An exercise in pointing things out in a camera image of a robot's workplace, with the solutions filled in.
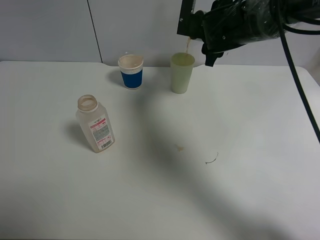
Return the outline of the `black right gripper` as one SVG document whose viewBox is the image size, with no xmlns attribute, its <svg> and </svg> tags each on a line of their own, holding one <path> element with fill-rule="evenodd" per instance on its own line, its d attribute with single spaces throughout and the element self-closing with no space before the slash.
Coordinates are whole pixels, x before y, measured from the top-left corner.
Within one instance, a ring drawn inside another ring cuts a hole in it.
<svg viewBox="0 0 320 240">
<path fill-rule="evenodd" d="M 209 50 L 232 50 L 250 42 L 249 10 L 248 0 L 215 0 L 210 11 L 193 14 L 193 38 L 203 42 L 201 52 L 206 66 L 213 67 L 224 55 Z"/>
</svg>

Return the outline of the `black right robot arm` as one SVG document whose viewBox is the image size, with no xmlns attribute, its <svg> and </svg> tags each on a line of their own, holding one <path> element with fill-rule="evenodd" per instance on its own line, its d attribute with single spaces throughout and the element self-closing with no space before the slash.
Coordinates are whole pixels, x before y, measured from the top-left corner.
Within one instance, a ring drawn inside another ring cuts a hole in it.
<svg viewBox="0 0 320 240">
<path fill-rule="evenodd" d="M 200 17 L 202 53 L 212 67 L 224 52 L 249 43 L 282 37 L 285 32 L 319 35 L 319 30 L 294 28 L 320 24 L 318 0 L 215 0 Z"/>
</svg>

